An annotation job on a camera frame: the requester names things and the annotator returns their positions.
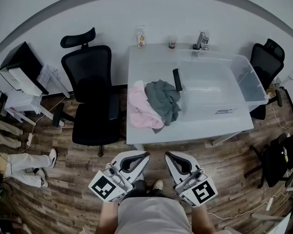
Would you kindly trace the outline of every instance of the shoe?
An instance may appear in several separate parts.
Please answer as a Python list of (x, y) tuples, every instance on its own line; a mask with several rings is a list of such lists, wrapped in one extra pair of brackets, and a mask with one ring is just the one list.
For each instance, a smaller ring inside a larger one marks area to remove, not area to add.
[(23, 224), (23, 230), (26, 231), (28, 234), (32, 234), (30, 229), (28, 228), (28, 226), (26, 224)]
[(55, 164), (55, 161), (57, 160), (57, 152), (55, 151), (54, 148), (51, 149), (49, 157), (51, 159), (51, 165), (49, 165), (48, 167), (53, 168), (54, 164)]
[(155, 181), (152, 190), (157, 190), (157, 189), (162, 190), (163, 186), (164, 186), (164, 182), (159, 179), (159, 180)]
[(38, 175), (41, 177), (42, 181), (43, 181), (43, 185), (42, 187), (48, 187), (48, 182), (45, 179), (45, 174), (43, 172), (43, 170), (41, 168), (39, 168), (39, 170), (35, 173), (35, 175)]
[(140, 175), (135, 179), (135, 181), (138, 181), (138, 180), (143, 180), (144, 181), (145, 179), (145, 175), (142, 173), (140, 173)]

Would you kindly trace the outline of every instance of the gray pants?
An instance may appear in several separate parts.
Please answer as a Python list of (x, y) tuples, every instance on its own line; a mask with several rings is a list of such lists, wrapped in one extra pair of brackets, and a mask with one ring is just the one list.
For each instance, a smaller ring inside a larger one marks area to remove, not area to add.
[[(21, 133), (21, 130), (15, 126), (12, 126), (8, 123), (5, 123), (0, 120), (0, 130), (10, 132), (16, 136), (19, 136)], [(18, 148), (21, 146), (21, 142), (17, 139), (12, 139), (10, 137), (6, 137), (0, 133), (0, 144), (12, 147), (12, 148)]]

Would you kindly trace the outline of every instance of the person's arm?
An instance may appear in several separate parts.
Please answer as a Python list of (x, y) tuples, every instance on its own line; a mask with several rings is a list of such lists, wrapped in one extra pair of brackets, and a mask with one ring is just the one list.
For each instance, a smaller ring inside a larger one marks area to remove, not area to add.
[(194, 234), (213, 234), (216, 232), (205, 204), (192, 208), (192, 232)]
[(118, 202), (103, 203), (95, 234), (114, 234), (118, 226)]

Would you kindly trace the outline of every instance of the pink cloth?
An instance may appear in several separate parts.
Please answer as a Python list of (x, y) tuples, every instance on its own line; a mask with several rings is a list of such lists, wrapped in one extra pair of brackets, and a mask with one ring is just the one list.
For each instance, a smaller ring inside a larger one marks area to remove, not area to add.
[(132, 125), (137, 128), (161, 129), (164, 127), (164, 121), (147, 101), (142, 80), (135, 82), (130, 88), (128, 99), (129, 104), (132, 106), (129, 108), (129, 118)]

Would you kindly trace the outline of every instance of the gripper device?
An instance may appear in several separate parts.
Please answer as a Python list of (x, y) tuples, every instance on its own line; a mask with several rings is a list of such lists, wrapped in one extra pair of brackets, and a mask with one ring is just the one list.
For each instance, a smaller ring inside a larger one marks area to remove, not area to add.
[(166, 152), (165, 161), (172, 176), (176, 194), (192, 207), (199, 207), (217, 196), (216, 187), (205, 175), (197, 160), (181, 152)]
[(113, 202), (124, 197), (133, 188), (133, 182), (142, 173), (150, 159), (145, 151), (129, 151), (118, 154), (104, 171), (98, 171), (88, 185), (104, 202)]

